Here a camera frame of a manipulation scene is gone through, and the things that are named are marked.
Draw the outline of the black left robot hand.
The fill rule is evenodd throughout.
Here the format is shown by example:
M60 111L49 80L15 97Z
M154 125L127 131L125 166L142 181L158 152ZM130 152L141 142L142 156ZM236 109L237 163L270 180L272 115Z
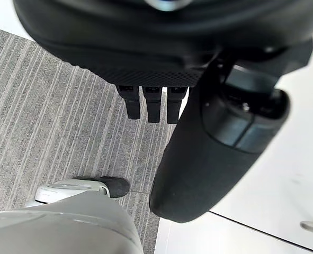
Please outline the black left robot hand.
M313 1L14 1L49 53L113 84L128 118L175 130L149 196L151 211L192 221L247 173L288 118L279 79L313 51Z

